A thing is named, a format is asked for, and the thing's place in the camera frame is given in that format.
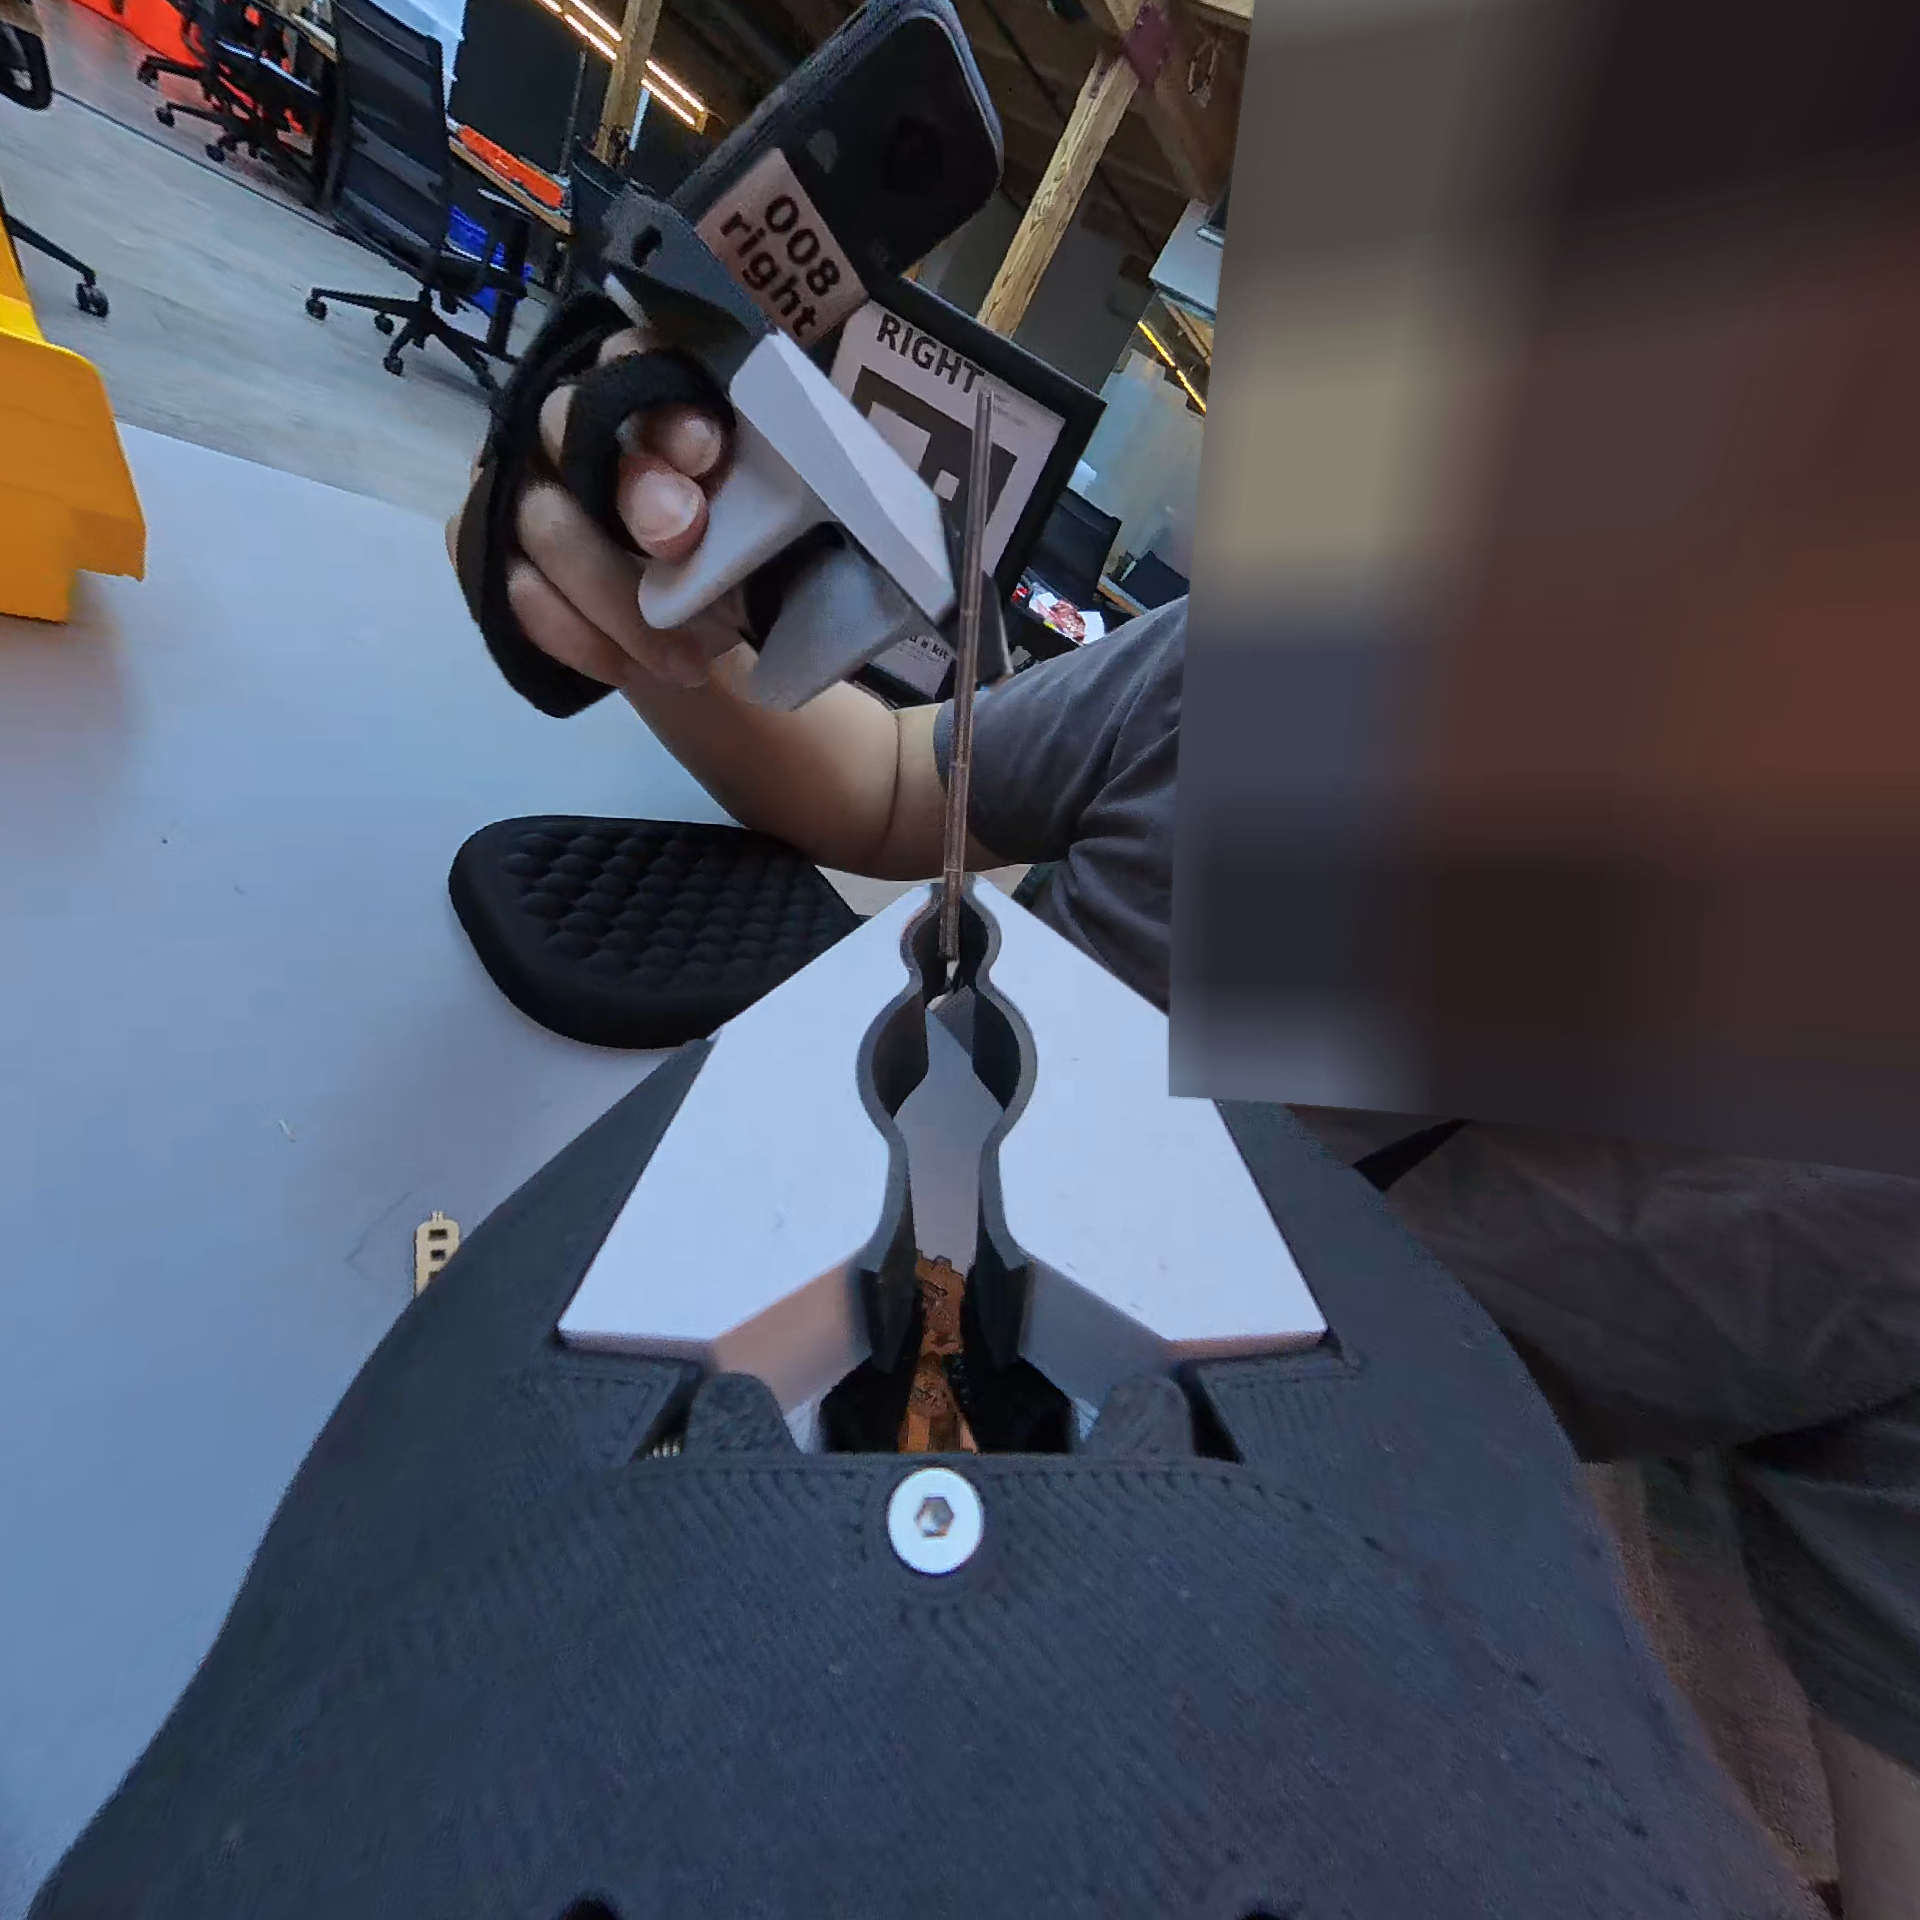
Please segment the person's right hand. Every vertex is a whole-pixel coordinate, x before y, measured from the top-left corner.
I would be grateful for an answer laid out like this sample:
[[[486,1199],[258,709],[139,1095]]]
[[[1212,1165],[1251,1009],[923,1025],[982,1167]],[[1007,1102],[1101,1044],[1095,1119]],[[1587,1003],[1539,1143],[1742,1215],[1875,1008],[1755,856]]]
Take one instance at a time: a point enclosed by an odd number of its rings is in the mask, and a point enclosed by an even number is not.
[[[564,489],[561,455],[585,374],[558,383],[537,419],[518,487],[475,463],[461,507],[447,517],[450,564],[461,563],[468,521],[485,521],[485,483],[508,501],[495,541],[506,606],[529,643],[561,668],[619,693],[692,689],[747,644],[741,591],[707,612],[658,628],[641,612],[651,563],[684,559],[708,531],[713,495],[732,468],[729,429],[691,404],[626,416],[617,427],[615,517],[621,534]]]

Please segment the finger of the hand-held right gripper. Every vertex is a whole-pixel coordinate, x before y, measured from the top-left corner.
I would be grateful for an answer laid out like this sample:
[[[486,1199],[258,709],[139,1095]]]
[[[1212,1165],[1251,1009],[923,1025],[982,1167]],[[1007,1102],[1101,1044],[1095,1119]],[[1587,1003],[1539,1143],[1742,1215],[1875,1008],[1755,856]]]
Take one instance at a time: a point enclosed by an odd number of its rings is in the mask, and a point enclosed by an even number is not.
[[[742,587],[754,664],[746,696],[791,713],[921,633],[921,608],[835,524],[811,528]]]
[[[737,423],[702,540],[646,563],[638,608],[673,630],[831,525],[926,619],[953,611],[943,507],[895,447],[799,348],[772,332],[726,383]]]

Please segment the wooden mechanical model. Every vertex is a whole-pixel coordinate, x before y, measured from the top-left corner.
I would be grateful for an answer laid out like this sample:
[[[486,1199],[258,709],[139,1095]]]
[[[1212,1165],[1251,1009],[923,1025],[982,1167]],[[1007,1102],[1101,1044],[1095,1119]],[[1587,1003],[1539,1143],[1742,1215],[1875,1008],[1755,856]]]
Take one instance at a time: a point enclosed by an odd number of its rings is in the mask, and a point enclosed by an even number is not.
[[[919,1351],[905,1389],[895,1445],[902,1453],[975,1453],[964,1399],[953,1364],[966,1358],[964,1276],[943,1256],[917,1261]]]

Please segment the black-framed marker sign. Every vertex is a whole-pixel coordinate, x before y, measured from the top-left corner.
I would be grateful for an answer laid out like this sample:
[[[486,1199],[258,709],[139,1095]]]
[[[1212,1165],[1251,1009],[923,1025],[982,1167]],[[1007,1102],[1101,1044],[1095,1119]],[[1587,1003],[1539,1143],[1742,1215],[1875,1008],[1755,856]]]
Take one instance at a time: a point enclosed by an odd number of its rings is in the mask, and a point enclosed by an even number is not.
[[[1018,612],[1018,590],[1101,397],[909,279],[843,321],[829,376],[951,517],[970,503],[975,397],[991,396],[982,559],[1002,598],[1007,664],[1031,664],[1036,625]]]

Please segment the black quilted wrist rest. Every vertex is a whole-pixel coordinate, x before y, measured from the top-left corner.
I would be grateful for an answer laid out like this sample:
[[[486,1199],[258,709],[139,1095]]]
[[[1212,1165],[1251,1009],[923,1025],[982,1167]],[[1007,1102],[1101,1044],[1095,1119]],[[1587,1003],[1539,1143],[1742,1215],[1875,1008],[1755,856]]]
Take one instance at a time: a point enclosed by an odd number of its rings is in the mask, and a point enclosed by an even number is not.
[[[513,1008],[601,1048],[707,1040],[861,923],[802,853],[719,823],[493,823],[447,899]]]

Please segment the wooden strip with holes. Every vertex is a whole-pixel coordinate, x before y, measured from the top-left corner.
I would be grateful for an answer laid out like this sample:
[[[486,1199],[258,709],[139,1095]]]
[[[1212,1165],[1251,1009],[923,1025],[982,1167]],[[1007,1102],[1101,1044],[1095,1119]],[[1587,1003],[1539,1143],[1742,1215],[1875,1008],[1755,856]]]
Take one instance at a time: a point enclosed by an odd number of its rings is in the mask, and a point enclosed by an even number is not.
[[[956,680],[951,693],[951,745],[943,799],[942,899],[938,952],[942,981],[951,988],[962,967],[962,907],[970,876],[970,780],[973,758],[973,701],[978,686],[980,628],[985,612],[985,531],[991,515],[991,388],[975,385],[966,507],[962,515],[962,563],[956,587]]]

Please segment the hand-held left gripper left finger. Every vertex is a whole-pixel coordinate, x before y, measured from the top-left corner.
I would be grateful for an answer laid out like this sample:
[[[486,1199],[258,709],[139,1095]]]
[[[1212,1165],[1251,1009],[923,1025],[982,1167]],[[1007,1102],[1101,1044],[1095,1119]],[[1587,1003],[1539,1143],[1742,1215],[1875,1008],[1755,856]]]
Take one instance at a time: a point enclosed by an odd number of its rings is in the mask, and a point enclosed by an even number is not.
[[[890,1352],[921,1256],[962,1261],[962,1055],[927,1033],[894,901],[722,1024],[561,1315],[575,1351],[764,1381],[802,1452],[823,1403]]]

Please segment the yellow plastic bin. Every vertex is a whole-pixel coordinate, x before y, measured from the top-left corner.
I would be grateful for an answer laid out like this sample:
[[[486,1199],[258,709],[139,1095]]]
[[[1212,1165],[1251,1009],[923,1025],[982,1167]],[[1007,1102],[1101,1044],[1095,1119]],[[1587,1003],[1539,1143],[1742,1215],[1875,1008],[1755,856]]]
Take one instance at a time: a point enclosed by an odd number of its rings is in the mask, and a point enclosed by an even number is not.
[[[51,343],[5,238],[2,612],[67,621],[84,571],[139,580],[149,531],[101,372]]]

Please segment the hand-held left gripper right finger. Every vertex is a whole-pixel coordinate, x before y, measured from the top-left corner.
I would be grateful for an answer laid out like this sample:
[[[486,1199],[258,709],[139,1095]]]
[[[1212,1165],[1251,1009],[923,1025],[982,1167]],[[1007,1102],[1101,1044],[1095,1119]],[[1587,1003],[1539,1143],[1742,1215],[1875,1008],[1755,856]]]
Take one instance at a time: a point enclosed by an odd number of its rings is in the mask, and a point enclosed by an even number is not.
[[[1098,1408],[1140,1376],[1303,1352],[1329,1318],[1219,1109],[1167,1091],[1167,1020],[991,887],[966,891],[985,1352]]]

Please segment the person's dark shorts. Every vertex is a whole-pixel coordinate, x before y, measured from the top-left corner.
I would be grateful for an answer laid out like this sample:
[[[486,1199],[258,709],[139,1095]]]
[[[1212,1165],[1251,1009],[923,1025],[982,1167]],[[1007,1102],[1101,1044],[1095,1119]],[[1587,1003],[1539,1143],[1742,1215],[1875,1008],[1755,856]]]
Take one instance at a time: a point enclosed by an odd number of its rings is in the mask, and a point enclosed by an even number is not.
[[[1588,1460],[1718,1455],[1807,1704],[1918,1767],[1918,1181],[1467,1121],[1387,1188]]]

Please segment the person's grey shirt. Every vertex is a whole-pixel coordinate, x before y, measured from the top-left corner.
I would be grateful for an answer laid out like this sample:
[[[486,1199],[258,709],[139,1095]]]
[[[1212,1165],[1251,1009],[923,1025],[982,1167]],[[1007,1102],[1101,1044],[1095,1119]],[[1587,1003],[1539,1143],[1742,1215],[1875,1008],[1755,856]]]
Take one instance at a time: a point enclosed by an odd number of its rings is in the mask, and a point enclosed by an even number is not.
[[[970,832],[1018,901],[1167,1008],[1181,597],[975,696]]]

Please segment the wooden support post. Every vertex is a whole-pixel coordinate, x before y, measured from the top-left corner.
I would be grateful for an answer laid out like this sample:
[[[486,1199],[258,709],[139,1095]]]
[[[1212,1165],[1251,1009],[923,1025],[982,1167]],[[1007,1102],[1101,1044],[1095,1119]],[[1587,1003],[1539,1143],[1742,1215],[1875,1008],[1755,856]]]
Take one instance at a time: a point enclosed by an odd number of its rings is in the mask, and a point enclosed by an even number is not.
[[[975,320],[1012,341],[1027,308],[1055,257],[1089,189],[1103,181],[1101,165],[1138,92],[1138,76],[1116,44],[1101,44],[1073,111],[1047,158]]]

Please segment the black office chair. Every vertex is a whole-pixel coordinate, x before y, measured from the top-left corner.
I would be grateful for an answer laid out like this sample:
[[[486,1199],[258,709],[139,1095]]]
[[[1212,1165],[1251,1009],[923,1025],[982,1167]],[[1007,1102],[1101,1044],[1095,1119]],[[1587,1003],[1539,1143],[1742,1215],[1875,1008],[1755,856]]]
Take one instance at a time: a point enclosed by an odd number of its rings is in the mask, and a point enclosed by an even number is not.
[[[492,260],[493,233],[461,246],[447,238],[458,159],[444,107],[442,44],[372,3],[334,3],[337,107],[326,206],[356,244],[410,275],[407,296],[313,288],[310,320],[353,305],[391,337],[381,363],[402,374],[402,353],[431,341],[461,360],[485,392],[493,363],[509,365],[508,332],[523,279]]]
[[[321,93],[275,59],[278,30],[251,5],[182,3],[182,57],[149,52],[135,83],[155,92],[155,119],[171,128],[189,117],[217,128],[203,153],[215,165],[236,156],[262,161],[286,181],[306,181],[313,158],[300,136],[321,119]]]

